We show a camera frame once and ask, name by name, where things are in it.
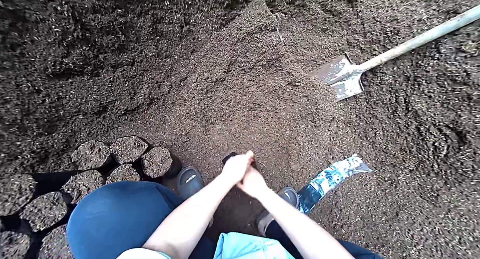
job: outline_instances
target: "shoe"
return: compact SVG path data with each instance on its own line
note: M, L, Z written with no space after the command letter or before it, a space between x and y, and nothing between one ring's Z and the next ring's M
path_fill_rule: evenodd
M204 187L204 180L200 172L194 166L187 166L179 173L177 179L177 191L180 198L188 199Z
M295 208L298 208L299 204L299 195L295 191L295 189L291 187L285 187L281 189L277 193L282 199L289 202ZM268 225L270 225L273 221L273 215L270 214L266 209L260 213L257 217L257 229L258 233L265 237L265 233L267 232Z

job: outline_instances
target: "metal shovel blade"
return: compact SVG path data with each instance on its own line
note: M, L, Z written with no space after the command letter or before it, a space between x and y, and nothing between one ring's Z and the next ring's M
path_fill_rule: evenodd
M363 92L360 81L362 72L347 55L334 59L309 75L316 75L324 84L332 87L335 90L337 101Z

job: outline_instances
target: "light blue cloth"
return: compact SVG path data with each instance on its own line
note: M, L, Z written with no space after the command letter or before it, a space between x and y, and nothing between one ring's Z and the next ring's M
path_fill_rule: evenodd
M213 259L294 259L277 241L269 238L239 233L221 233Z

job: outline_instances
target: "blue plastic bag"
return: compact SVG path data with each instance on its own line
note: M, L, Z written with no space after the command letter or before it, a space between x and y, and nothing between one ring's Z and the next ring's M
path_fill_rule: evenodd
M345 178L359 172L371 171L357 154L331 164L298 192L300 201L298 209L308 214L329 190L335 188Z

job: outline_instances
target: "person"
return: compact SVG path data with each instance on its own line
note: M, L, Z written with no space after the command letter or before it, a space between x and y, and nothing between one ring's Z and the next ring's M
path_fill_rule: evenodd
M186 182L196 176L189 175ZM237 185L271 214L260 234L203 236L227 192ZM229 158L222 172L183 201L155 182L114 182L94 190L73 210L67 240L76 259L92 258L380 258L333 238L268 188L253 152Z

